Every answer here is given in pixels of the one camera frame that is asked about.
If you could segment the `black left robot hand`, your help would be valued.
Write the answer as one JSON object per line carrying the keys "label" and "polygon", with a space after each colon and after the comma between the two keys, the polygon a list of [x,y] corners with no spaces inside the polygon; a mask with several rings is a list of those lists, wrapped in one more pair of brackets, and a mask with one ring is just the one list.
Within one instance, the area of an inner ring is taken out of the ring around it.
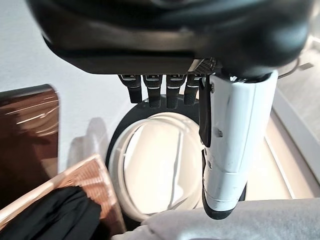
{"label": "black left robot hand", "polygon": [[235,209],[263,139],[278,68],[309,35],[313,0],[28,0],[48,48],[90,74],[118,75],[152,107],[184,82],[199,91],[202,202],[214,220]]}

